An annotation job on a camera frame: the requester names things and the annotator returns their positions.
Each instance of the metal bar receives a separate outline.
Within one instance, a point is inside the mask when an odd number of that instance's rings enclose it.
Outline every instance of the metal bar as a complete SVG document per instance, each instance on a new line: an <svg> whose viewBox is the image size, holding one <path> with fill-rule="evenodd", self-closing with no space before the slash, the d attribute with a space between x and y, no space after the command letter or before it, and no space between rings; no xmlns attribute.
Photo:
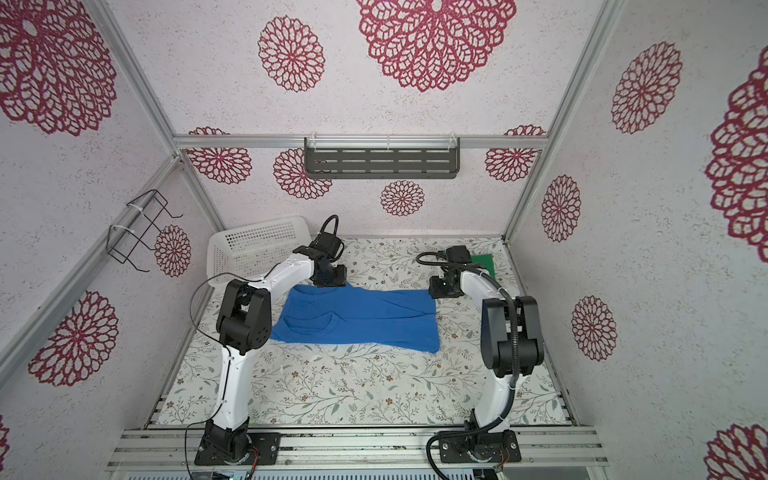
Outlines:
<svg viewBox="0 0 768 480"><path fill-rule="evenodd" d="M123 438L131 437L146 438L148 435L153 439L173 438L183 432L185 425L166 425L168 428L164 431L147 432L146 430L125 430ZM382 426L382 425L341 425L331 427L323 425L322 427L311 427L307 425L262 425L251 426L249 432L280 432L283 435L334 435L334 436L356 436L356 435L434 435L436 430L456 431L463 430L461 425L403 425L401 427ZM594 427L590 426L571 426L571 425L545 425L545 426L513 426L512 429L517 435L596 435ZM189 428L188 436L197 435L198 438L203 435L205 425L196 424Z"/></svg>
<svg viewBox="0 0 768 480"><path fill-rule="evenodd" d="M214 232L221 232L226 230L227 228L224 225L224 221L221 219L221 215L219 215L219 210L216 208L216 204L214 204L214 201L210 199L208 192L205 190L205 186L203 185L200 177L197 175L195 167L190 161L189 155L187 155L185 150L181 150L179 151L179 158L182 163L184 178L187 179L187 184L190 186L192 194L197 199L200 208L202 208L205 212L206 217L208 218L208 222L214 229Z"/></svg>
<svg viewBox="0 0 768 480"><path fill-rule="evenodd" d="M93 19L104 41L107 42L112 58L120 66L144 111L147 112L147 116L160 137L163 146L169 154L176 152L173 126L170 124L170 120L168 120L159 100L155 96L149 80L144 76L144 72L141 70L141 66L122 30L120 30L120 25L112 11L104 0L84 0L83 6ZM192 168L189 159L183 159L183 161L185 161L185 164L190 169ZM219 215L213 202L210 201L203 183L194 172L191 173L185 171L184 179L189 184L192 194L208 217L208 221L214 230L217 232L224 230L221 215Z"/></svg>
<svg viewBox="0 0 768 480"><path fill-rule="evenodd" d="M120 66L128 83L134 89L139 102L141 102L141 106L147 112L167 152L169 154L173 153L176 151L176 147L170 121L166 117L165 112L163 112L160 102L157 101L152 87L144 76L136 56L118 26L118 21L112 15L112 11L104 0L83 0L82 3L96 24L101 37L107 42L112 58Z"/></svg>
<svg viewBox="0 0 768 480"><path fill-rule="evenodd" d="M168 158L165 164L141 188L141 192L159 188L177 165L176 159ZM139 201L138 206L144 208L150 200L151 196L147 195ZM112 220L111 225L130 225L139 215L141 212L138 209L125 207L120 215ZM125 230L119 229L112 234L114 244L120 241L124 233ZM78 264L48 295L48 298L35 311L22 330L2 350L0 353L0 389L10 380L16 369L35 356L45 340L78 301L86 287L96 278L99 270L110 259L105 248L107 234L108 231L105 230L96 239Z"/></svg>
<svg viewBox="0 0 768 480"><path fill-rule="evenodd" d="M589 39L584 46L581 57L576 64L576 69L571 76L571 80L568 82L568 88L565 90L565 95L558 107L558 112L549 129L549 144L539 154L538 160L534 162L531 173L528 175L528 181L525 182L523 193L512 212L504 235L505 239L509 242L512 241L512 238L518 232L520 223L531 205L533 196L544 181L549 161L556 154L565 136L565 132L575 116L578 105L584 97L589 80L598 68L598 62L605 49L607 40L617 24L623 5L624 0L605 0L601 6L598 18L595 20Z"/></svg>
<svg viewBox="0 0 768 480"><path fill-rule="evenodd" d="M303 148L304 138L315 148L446 149L458 138L462 148L534 148L547 146L545 136L507 135L174 135L178 148Z"/></svg>
<svg viewBox="0 0 768 480"><path fill-rule="evenodd" d="M313 428L271 429L283 433L278 464L282 468L411 468L426 466L425 445L437 431L461 428L434 425L415 429ZM523 461L510 468L542 466L606 466L605 451L591 427L515 427ZM187 459L195 455L201 429L187 432ZM127 430L107 470L170 471L184 467L183 429ZM439 455L434 455L439 463ZM481 468L485 464L447 465ZM193 470L210 467L190 465Z"/></svg>

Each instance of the white plastic basket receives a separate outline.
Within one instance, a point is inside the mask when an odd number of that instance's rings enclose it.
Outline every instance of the white plastic basket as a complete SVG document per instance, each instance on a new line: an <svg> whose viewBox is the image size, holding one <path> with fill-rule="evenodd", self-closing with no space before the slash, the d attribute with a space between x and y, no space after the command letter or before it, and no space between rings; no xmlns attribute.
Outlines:
<svg viewBox="0 0 768 480"><path fill-rule="evenodd" d="M282 262L293 249L310 244L310 229L302 217L288 217L254 223L215 233L208 241L206 273L212 277L231 272L247 279L269 271ZM216 288L233 277L222 275L208 284Z"/></svg>

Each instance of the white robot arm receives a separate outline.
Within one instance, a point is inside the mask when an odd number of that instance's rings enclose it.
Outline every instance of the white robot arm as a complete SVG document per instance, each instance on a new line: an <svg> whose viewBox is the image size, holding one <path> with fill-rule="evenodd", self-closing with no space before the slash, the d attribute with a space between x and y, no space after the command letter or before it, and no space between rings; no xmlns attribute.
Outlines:
<svg viewBox="0 0 768 480"><path fill-rule="evenodd" d="M282 263L253 281L232 280L221 301L216 331L221 343L221 381L213 416L206 422L196 465L238 464L248 460L251 438L248 430L250 379L257 350L272 333L272 301L299 282L316 286L344 286L346 268L333 266L344 249L343 242L325 230L338 217L331 216L308 247L298 247ZM274 463L277 451L262 452L260 464Z"/></svg>

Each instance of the red wire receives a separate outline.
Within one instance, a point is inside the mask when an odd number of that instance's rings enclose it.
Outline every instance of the red wire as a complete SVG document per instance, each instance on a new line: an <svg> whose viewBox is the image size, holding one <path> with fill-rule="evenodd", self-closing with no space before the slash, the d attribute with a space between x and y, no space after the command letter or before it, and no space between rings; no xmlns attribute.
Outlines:
<svg viewBox="0 0 768 480"><path fill-rule="evenodd" d="M254 455L256 455L256 458L253 459L253 467L251 467L250 469L250 475L248 476L248 478L253 478L253 473L256 471L256 462L259 461L259 455L261 455L261 453L259 452L259 449L257 449L256 447L253 447L253 453Z"/></svg>

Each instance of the wall-mounted shelf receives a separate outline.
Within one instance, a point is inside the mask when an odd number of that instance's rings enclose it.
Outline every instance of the wall-mounted shelf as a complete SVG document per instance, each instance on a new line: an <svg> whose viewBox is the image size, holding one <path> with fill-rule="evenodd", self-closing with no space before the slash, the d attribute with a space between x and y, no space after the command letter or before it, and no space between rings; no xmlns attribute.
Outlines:
<svg viewBox="0 0 768 480"><path fill-rule="evenodd" d="M460 140L443 149L429 148L321 148L304 139L304 165L309 178L415 179L456 178L460 167Z"/></svg>

